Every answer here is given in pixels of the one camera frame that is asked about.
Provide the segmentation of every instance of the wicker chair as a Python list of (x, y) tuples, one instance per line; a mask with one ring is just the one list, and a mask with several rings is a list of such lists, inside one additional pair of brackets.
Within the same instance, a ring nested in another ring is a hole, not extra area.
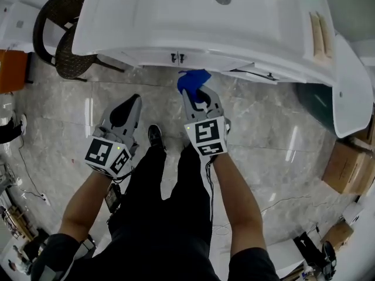
[[(103, 63), (97, 55), (79, 56), (71, 52), (74, 33), (84, 0), (48, 0), (40, 10), (33, 30), (33, 46), (35, 53), (45, 63), (56, 67), (57, 73), (71, 80), (87, 81), (79, 78), (93, 63), (124, 72), (124, 70)], [(56, 49), (55, 57), (49, 54), (43, 43), (43, 31), (47, 19), (66, 31)]]

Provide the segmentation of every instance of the black device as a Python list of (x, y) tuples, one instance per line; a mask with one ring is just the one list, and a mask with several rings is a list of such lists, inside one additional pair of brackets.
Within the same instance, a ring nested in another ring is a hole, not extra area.
[(118, 184), (111, 183), (105, 197), (105, 202), (107, 203), (110, 213), (115, 213), (118, 206), (121, 204), (121, 189)]

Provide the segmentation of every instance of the power outlet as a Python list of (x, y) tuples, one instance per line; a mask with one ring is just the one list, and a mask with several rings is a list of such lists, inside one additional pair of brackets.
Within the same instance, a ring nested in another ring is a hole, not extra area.
[(43, 199), (45, 199), (45, 202), (47, 203), (47, 205), (51, 206), (51, 203), (50, 203), (50, 201), (48, 200), (47, 195), (46, 195), (46, 194), (43, 194), (43, 193), (41, 193), (40, 195), (43, 197)]

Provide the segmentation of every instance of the human arm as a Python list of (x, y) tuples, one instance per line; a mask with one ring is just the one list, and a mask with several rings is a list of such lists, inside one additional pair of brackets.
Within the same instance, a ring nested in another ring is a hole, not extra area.
[(59, 233), (69, 235), (76, 241), (84, 241), (100, 211), (111, 179), (92, 172), (70, 199), (63, 216)]
[(266, 249), (259, 206), (231, 157), (219, 154), (213, 166), (232, 228), (231, 256), (248, 248)]

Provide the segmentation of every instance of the black shoe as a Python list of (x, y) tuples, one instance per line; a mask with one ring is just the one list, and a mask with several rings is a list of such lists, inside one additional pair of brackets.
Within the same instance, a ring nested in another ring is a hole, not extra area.
[(148, 140), (150, 141), (152, 147), (164, 149), (162, 131), (158, 125), (153, 124), (148, 128)]

